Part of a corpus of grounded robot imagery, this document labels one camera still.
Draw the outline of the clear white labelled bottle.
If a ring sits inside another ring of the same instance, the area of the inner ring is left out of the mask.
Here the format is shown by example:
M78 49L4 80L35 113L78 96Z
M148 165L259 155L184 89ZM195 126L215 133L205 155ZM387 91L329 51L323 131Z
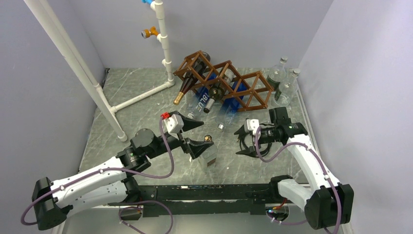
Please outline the clear white labelled bottle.
M280 107L288 106L297 93L297 79L301 73L299 68L289 71L288 76L282 81L274 94L274 101Z

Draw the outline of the dark red wine bottle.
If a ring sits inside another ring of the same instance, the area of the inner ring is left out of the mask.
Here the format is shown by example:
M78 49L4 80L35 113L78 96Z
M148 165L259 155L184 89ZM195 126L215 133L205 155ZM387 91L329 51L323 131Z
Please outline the dark red wine bottle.
M209 62L210 55L204 51L195 52L184 58L181 65L173 72L182 80L181 87L173 101L174 105L178 105L184 95L199 81L198 78L203 76Z

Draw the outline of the round clear glass bottle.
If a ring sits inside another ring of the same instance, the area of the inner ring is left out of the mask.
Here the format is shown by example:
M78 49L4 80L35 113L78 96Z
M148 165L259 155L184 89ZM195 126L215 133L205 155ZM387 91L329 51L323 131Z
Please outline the round clear glass bottle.
M273 88L273 91L276 91L280 83L286 78L287 71L285 64L288 61L288 56L281 56L279 63L271 67L267 73L267 82Z

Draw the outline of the black labelled whisky bottle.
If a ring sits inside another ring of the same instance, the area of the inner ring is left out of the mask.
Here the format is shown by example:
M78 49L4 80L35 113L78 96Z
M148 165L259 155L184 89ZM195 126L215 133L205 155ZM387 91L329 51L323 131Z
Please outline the black labelled whisky bottle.
M203 169L206 169L209 167L213 167L215 165L218 149L216 145L213 143L211 135L205 135L204 142L212 142L212 145L209 146L198 158L201 167Z

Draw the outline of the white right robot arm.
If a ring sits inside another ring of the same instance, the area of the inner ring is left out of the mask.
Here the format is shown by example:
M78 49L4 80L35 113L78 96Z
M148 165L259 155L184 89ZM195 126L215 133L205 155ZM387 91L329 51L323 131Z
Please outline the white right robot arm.
M288 150L304 173L309 188L298 184L291 176L281 175L271 179L269 198L281 202L284 198L299 207L306 222L314 229L324 229L336 234L342 224L350 222L354 190L333 175L316 152L311 138L300 122L293 123L285 107L269 110L270 124L247 118L234 133L251 136L253 145L238 152L259 158L262 162L273 161Z

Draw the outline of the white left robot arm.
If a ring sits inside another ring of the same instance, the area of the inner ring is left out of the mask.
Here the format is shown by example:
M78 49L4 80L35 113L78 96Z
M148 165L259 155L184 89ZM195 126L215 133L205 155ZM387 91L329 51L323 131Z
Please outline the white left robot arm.
M197 159L213 146L212 140L183 137L183 132L202 125L202 121L177 111L166 112L159 120L160 136L148 128L140 129L128 147L91 169L54 181L47 177L39 179L29 206L35 212L38 229L51 229L69 216L101 204L135 204L140 191L134 176L144 176L151 159L165 153L171 155L176 148Z

